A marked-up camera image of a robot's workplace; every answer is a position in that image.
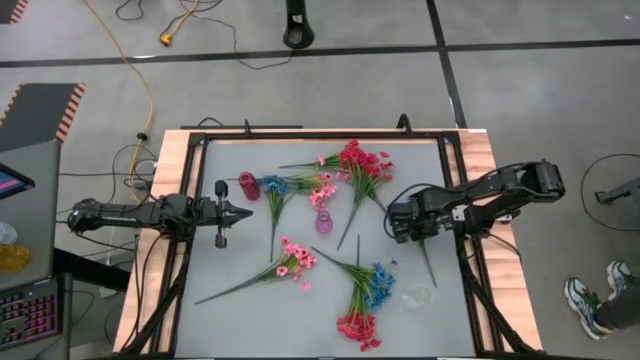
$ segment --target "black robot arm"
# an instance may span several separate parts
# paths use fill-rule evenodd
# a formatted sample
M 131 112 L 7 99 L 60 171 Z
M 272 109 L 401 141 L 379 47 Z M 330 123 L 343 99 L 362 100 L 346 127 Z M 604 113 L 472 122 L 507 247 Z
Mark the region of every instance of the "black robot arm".
M 74 205 L 67 225 L 76 233 L 103 226 L 151 228 L 182 241 L 190 239 L 198 226 L 217 225 L 216 246 L 224 248 L 223 229 L 253 214 L 231 205 L 226 200 L 227 194 L 227 184 L 218 181 L 217 202 L 208 197 L 192 200 L 182 194 L 161 196 L 139 205 L 103 204 L 95 199 L 85 199 Z
M 530 202 L 554 202 L 565 193 L 556 165 L 545 160 L 505 166 L 453 188 L 431 186 L 392 203 L 389 218 L 398 243 L 438 234 L 440 226 L 476 236 L 486 233 L 503 217 L 516 217 Z M 484 205 L 476 200 L 496 196 Z M 466 205 L 458 211 L 458 206 Z

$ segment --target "sneaker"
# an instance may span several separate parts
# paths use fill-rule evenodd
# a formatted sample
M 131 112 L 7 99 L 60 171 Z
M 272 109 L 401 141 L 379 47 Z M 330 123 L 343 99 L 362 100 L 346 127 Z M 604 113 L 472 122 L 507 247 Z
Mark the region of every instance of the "sneaker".
M 627 264 L 622 261 L 613 261 L 607 266 L 607 282 L 613 290 L 611 295 L 609 295 L 609 300 L 613 300 L 636 280 L 638 280 L 638 278 L 631 274 Z
M 580 315 L 580 323 L 594 340 L 606 337 L 611 330 L 600 326 L 595 321 L 595 313 L 600 306 L 598 295 L 589 289 L 576 278 L 571 278 L 564 283 L 564 296 L 569 302 L 569 307 Z

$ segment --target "monitor screen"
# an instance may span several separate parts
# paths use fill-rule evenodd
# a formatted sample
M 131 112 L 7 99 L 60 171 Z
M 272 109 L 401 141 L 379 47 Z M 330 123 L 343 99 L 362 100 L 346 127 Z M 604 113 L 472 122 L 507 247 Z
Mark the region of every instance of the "monitor screen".
M 33 180 L 0 164 L 0 199 L 33 188 Z

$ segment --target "yellow object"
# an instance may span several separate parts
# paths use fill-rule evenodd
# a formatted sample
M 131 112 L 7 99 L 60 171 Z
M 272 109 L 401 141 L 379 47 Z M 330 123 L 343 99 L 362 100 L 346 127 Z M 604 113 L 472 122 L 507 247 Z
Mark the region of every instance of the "yellow object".
M 200 0 L 195 0 L 193 2 L 193 7 L 191 7 L 191 9 L 189 9 L 189 11 L 187 11 L 186 14 L 184 14 L 184 16 L 182 18 L 180 18 L 180 21 L 178 22 L 178 26 L 176 26 L 175 29 L 173 29 L 172 32 L 166 34 L 166 35 L 161 35 L 160 36 L 160 42 L 164 45 L 164 46 L 169 46 L 171 45 L 171 39 L 173 39 L 173 35 L 178 32 L 178 30 L 180 29 L 180 27 L 182 26 L 182 23 L 189 17 L 191 16 L 191 14 L 193 13 L 193 11 L 195 9 L 198 8 L 198 2 Z
M 113 44 L 116 46 L 116 48 L 118 49 L 118 52 L 120 53 L 120 57 L 122 58 L 122 61 L 129 65 L 129 67 L 131 68 L 131 70 L 133 70 L 133 72 L 136 73 L 136 75 L 138 75 L 138 78 L 140 78 L 140 81 L 142 82 L 142 84 L 144 85 L 145 90 L 147 91 L 147 97 L 149 99 L 149 116 L 147 117 L 147 122 L 144 125 L 144 133 L 146 134 L 149 131 L 149 128 L 151 127 L 151 124 L 153 123 L 153 117 L 154 117 L 154 109 L 155 109 L 155 102 L 153 100 L 153 95 L 151 94 L 151 89 L 149 89 L 149 84 L 147 84 L 147 81 L 144 79 L 144 77 L 142 76 L 142 74 L 140 73 L 140 71 L 138 71 L 138 69 L 133 66 L 133 64 L 131 64 L 129 62 L 129 60 L 127 60 L 127 56 L 124 54 L 124 51 L 122 50 L 122 47 L 120 47 L 120 44 L 118 43 L 118 40 L 116 40 L 115 36 L 113 36 L 113 33 L 111 32 L 111 30 L 109 30 L 109 27 L 107 26 L 107 24 L 104 23 L 104 21 L 102 20 L 102 18 L 100 17 L 100 15 L 98 15 L 98 13 L 96 12 L 96 10 L 93 8 L 93 6 L 91 6 L 91 4 L 87 1 L 87 0 L 82 0 L 84 2 L 85 5 L 87 5 L 87 7 L 89 8 L 89 10 L 91 10 L 91 12 L 93 13 L 93 15 L 96 17 L 96 19 L 98 19 L 98 21 L 100 22 L 100 25 L 102 25 L 102 27 L 107 31 L 107 34 L 109 34 L 109 37 L 111 38 L 111 41 L 113 42 Z M 132 184 L 132 186 L 129 188 L 129 194 L 131 194 L 131 198 L 135 199 L 138 203 L 142 202 L 140 199 L 138 199 L 138 197 L 136 196 L 136 194 L 133 192 L 133 168 L 136 164 L 136 160 L 138 157 L 138 151 L 140 150 L 140 145 L 142 144 L 142 140 L 138 140 L 138 144 L 136 145 L 136 150 L 133 153 L 133 157 L 131 158 L 131 166 L 129 167 L 129 184 Z
M 19 245 L 0 245 L 0 271 L 20 271 L 29 264 L 29 249 Z

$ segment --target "person's leg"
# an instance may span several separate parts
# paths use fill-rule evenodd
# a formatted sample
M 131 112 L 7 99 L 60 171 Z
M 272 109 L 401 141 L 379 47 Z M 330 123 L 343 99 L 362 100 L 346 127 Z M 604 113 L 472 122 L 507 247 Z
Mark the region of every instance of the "person's leg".
M 598 295 L 591 292 L 580 280 L 567 280 L 564 283 L 564 296 L 569 307 L 580 316 L 580 324 L 592 339 L 602 339 L 611 332 L 611 329 L 596 322 L 596 309 L 601 305 Z
M 596 322 L 608 329 L 640 324 L 640 281 L 621 261 L 612 262 L 607 267 L 607 274 L 613 292 L 609 301 L 597 308 Z

